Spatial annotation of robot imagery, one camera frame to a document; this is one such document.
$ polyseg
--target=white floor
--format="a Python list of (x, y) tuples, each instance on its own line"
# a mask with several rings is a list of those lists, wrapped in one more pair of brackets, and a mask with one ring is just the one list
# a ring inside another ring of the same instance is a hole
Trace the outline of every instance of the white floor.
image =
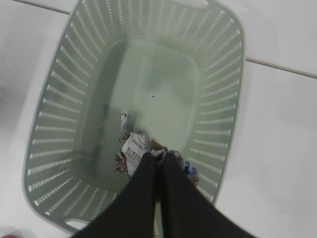
[[(29, 0), (62, 10), (75, 1)], [(317, 2), (221, 0), (240, 17), (248, 57), (317, 74)], [(66, 238), (22, 194), (33, 112), (68, 15), (0, 1), (0, 237)], [(315, 237), (317, 79), (246, 63), (240, 112), (217, 208), (264, 238)]]

